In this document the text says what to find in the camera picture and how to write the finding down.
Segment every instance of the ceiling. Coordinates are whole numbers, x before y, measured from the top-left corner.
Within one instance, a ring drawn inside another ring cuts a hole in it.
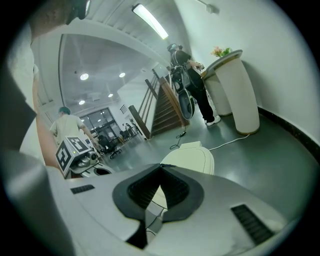
[[[167,39],[162,40],[132,12],[138,3],[160,22]],[[169,65],[167,46],[171,43],[190,51],[174,0],[93,0],[84,20],[75,19],[32,43],[35,63],[41,70],[38,95],[46,125],[57,118],[63,104],[76,113],[116,101],[116,91],[141,68],[150,70],[157,62]],[[89,74],[88,80],[79,79],[82,72]],[[124,79],[119,78],[121,72],[126,73]],[[79,105],[79,100],[86,103]]]
[[[98,37],[65,34],[60,86],[73,113],[119,99],[117,91],[155,61],[122,44]],[[87,73],[89,78],[81,80]]]
[[[132,12],[132,6],[142,4],[152,13],[168,33],[161,37],[139,16]],[[167,46],[172,43],[189,48],[184,24],[174,0],[94,0],[86,17],[88,20],[113,27],[143,42],[146,46],[169,58]]]

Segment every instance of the fluorescent light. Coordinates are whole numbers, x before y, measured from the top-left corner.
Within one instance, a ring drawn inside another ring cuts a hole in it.
[[[154,31],[157,32],[162,39],[166,39],[168,37],[168,34],[165,31],[165,29],[141,3],[138,3],[136,6],[134,6],[132,8],[132,11],[141,19],[143,19],[146,23],[148,23],[149,26],[153,28]]]

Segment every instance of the white reception desk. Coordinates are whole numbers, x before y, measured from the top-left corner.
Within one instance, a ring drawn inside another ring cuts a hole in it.
[[[204,74],[206,89],[220,116],[233,114],[236,130],[254,134],[260,126],[256,96],[248,73],[235,50],[212,63]]]

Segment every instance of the stair railing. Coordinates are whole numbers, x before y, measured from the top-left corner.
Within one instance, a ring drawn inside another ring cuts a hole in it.
[[[145,92],[139,110],[137,111],[134,105],[129,106],[128,109],[130,110],[133,118],[135,119],[136,123],[140,127],[145,137],[147,139],[150,139],[151,133],[147,128],[146,124],[148,117],[150,117],[149,113],[153,99],[155,98],[155,100],[158,100],[158,94],[156,93],[156,91],[160,87],[160,84],[155,75],[153,76],[151,82],[148,79],[146,79],[145,83],[148,86],[148,89]]]

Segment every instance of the staircase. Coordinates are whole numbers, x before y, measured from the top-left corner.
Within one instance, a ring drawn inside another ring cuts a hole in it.
[[[163,88],[160,87],[158,92],[158,100],[155,105],[151,136],[162,134],[166,131],[181,126],[181,119],[179,118],[170,99],[165,94]]]

